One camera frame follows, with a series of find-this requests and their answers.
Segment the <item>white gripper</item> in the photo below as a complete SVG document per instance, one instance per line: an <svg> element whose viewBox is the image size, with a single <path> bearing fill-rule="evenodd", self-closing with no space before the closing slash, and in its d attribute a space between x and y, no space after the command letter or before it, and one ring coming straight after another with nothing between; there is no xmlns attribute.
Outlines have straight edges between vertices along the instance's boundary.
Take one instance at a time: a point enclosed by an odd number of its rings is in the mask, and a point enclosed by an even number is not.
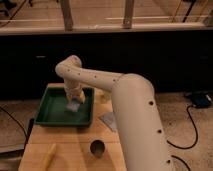
<svg viewBox="0 0 213 171"><path fill-rule="evenodd" d="M74 99L73 96L77 96L79 102L85 101L85 95L79 82L66 80L64 88L68 102L71 102Z"/></svg>

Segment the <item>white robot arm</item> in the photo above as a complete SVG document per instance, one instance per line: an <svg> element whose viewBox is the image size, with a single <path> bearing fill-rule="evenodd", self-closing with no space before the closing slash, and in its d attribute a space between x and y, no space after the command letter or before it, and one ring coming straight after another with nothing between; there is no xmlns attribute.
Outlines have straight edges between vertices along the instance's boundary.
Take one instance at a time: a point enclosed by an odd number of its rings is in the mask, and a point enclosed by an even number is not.
<svg viewBox="0 0 213 171"><path fill-rule="evenodd" d="M138 74L85 69L75 55L58 63L55 72L64 79L68 97L80 93L80 83L111 93L127 171L175 171L149 80Z"/></svg>

